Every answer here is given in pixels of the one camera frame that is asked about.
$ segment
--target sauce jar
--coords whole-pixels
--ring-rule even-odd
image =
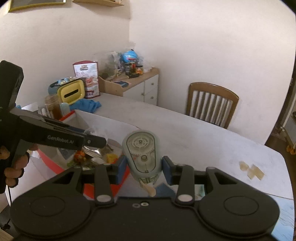
[[[139,75],[142,75],[142,74],[144,73],[143,65],[138,64],[138,65],[136,66],[136,73],[139,74]]]

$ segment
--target wooden shelf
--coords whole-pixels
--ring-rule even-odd
[[[129,79],[124,72],[121,74],[121,76],[114,78],[112,81],[106,81],[101,77],[99,77],[100,92],[117,95],[117,96],[123,96],[123,92],[129,90],[130,88],[133,88],[134,86],[158,74],[159,74],[159,69],[152,68],[150,72],[144,73],[143,75],[140,75],[139,77],[132,78],[132,79]],[[129,85],[125,88],[122,88],[121,85],[114,83],[115,81],[120,81],[120,80],[128,82]]]
[[[93,4],[100,4],[100,5],[105,5],[105,6],[109,6],[109,7],[124,6],[123,4],[113,2],[113,1],[108,1],[108,0],[73,0],[72,2],[93,3]]]

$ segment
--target picture frame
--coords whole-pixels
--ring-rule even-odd
[[[13,12],[31,7],[62,5],[65,3],[66,0],[10,0],[8,12]]]

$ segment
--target blue globe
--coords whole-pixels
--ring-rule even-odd
[[[138,58],[138,55],[136,54],[135,51],[133,50],[129,50],[129,51],[126,51],[123,55],[122,55],[122,58],[123,58],[123,61],[125,63],[129,63],[129,58]]]

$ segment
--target white wall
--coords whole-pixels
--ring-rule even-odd
[[[159,106],[185,113],[191,82],[224,86],[240,97],[229,130],[265,143],[295,59],[295,15],[286,5],[280,0],[131,0],[131,18],[135,50],[161,71]]]
[[[128,46],[129,20],[128,2],[110,8],[71,0],[0,17],[0,60],[21,66],[25,76],[17,104],[42,101],[49,84],[74,75],[74,62]]]

